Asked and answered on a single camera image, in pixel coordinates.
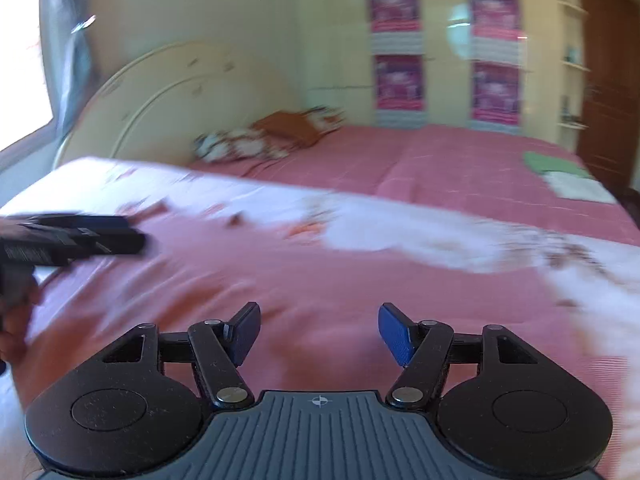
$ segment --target metal screw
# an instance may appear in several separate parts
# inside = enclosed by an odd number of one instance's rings
[[[245,400],[249,394],[242,388],[222,388],[216,397],[220,402],[226,402],[227,404],[237,404]]]
[[[418,402],[422,399],[423,394],[418,388],[398,388],[394,390],[391,396],[397,402],[402,402],[403,404],[411,404],[413,402]]]

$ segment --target curved headboard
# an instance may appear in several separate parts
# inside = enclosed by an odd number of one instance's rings
[[[222,44],[164,46],[128,64],[89,101],[54,166],[82,156],[184,166],[202,133],[248,126],[298,98],[267,62]]]

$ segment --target white cloth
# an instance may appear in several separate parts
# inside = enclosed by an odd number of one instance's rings
[[[615,204],[616,199],[597,180],[562,171],[548,171],[542,176],[552,191],[560,198],[587,200]]]

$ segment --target brown door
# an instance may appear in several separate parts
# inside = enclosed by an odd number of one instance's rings
[[[586,77],[577,153],[615,193],[632,177],[640,135],[640,13],[630,0],[582,0]]]

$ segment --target green cloth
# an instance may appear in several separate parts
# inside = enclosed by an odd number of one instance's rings
[[[587,170],[581,168],[575,162],[564,160],[564,158],[542,155],[536,152],[525,152],[523,158],[529,169],[537,174],[547,173],[548,171],[561,171],[561,173],[593,178]]]

